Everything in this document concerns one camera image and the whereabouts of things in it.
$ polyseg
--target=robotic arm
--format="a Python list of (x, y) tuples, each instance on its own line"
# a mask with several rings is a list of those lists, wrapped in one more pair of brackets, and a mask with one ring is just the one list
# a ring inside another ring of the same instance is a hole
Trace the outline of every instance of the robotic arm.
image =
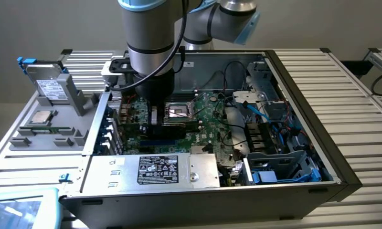
[(180, 41), (185, 39), (189, 49), (212, 48), (213, 38), (245, 44), (260, 20), (257, 4), (254, 0), (222, 0), (221, 3), (217, 0), (118, 2), (123, 8), (130, 62), (139, 73), (135, 85), (130, 87), (137, 87), (137, 93), (150, 103), (151, 125), (161, 125), (158, 117), (165, 115), (161, 108), (176, 85), (173, 57), (181, 43), (176, 44), (176, 22), (184, 18)]

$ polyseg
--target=gray wall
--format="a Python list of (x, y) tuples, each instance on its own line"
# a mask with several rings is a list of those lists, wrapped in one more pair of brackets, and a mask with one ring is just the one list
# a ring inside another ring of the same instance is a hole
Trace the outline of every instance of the gray wall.
[[(382, 0), (258, 0), (258, 5), (262, 18), (246, 48), (329, 47), (340, 58), (360, 59), (368, 47), (382, 47)], [(126, 48), (117, 0), (0, 0), (0, 103), (23, 103), (33, 95), (16, 58), (53, 60), (65, 48)]]

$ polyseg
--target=green circuit board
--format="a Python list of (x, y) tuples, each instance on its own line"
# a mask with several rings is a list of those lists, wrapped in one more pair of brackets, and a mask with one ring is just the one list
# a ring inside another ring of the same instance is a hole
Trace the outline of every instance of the green circuit board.
[[(212, 142), (214, 154), (217, 155), (218, 162), (225, 166), (233, 166), (234, 160), (230, 160), (230, 155), (234, 152), (233, 147), (225, 146), (221, 142), (230, 129), (229, 126), (222, 124), (213, 116), (213, 112), (218, 105), (217, 111), (222, 114), (224, 100), (218, 99), (212, 101), (210, 98), (218, 97), (214, 93), (205, 93), (196, 101), (193, 101), (193, 111), (197, 113), (194, 119), (197, 122), (202, 121), (198, 132), (188, 133), (186, 138), (176, 141), (174, 145), (166, 146), (142, 146), (142, 141), (147, 141), (147, 136), (139, 133), (139, 128), (147, 123), (147, 104), (142, 98), (135, 99), (131, 102), (133, 113), (137, 115), (138, 122), (130, 122), (122, 125), (123, 129), (123, 143), (125, 154), (165, 154), (165, 153), (190, 153), (193, 146), (206, 146)], [(188, 118), (173, 118), (170, 122), (178, 122), (188, 120)], [(232, 145), (233, 141), (225, 137), (225, 143)]]

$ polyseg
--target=warning label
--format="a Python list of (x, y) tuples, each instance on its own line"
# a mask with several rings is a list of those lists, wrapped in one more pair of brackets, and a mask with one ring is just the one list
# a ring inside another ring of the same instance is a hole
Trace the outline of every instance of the warning label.
[(178, 156), (142, 156), (138, 183), (141, 185), (178, 183)]
[(50, 100), (69, 99), (65, 89), (57, 80), (38, 80), (38, 84)]

